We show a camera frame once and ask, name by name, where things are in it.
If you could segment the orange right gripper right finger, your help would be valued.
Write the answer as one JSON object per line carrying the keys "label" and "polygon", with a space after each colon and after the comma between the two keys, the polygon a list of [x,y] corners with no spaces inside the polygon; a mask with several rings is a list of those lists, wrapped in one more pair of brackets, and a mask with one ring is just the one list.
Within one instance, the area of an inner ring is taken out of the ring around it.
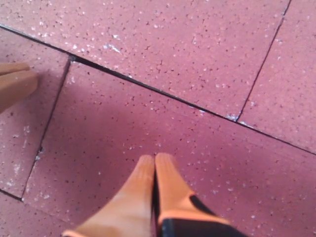
{"label": "orange right gripper right finger", "polygon": [[211,211],[189,187],[167,153],[155,157],[160,237],[245,237]]}

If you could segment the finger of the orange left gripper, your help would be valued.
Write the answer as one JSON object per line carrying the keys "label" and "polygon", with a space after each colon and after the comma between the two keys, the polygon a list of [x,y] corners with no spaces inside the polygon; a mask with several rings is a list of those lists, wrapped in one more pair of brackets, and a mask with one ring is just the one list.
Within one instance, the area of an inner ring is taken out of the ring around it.
{"label": "finger of the orange left gripper", "polygon": [[0,64],[0,112],[32,94],[39,77],[25,62]]}

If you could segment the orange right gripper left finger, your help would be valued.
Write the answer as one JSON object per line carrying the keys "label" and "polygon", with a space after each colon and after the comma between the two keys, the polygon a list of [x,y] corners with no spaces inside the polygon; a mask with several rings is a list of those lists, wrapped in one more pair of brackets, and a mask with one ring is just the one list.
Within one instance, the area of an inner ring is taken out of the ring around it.
{"label": "orange right gripper left finger", "polygon": [[64,237],[149,237],[155,162],[142,155],[117,194],[97,213]]}

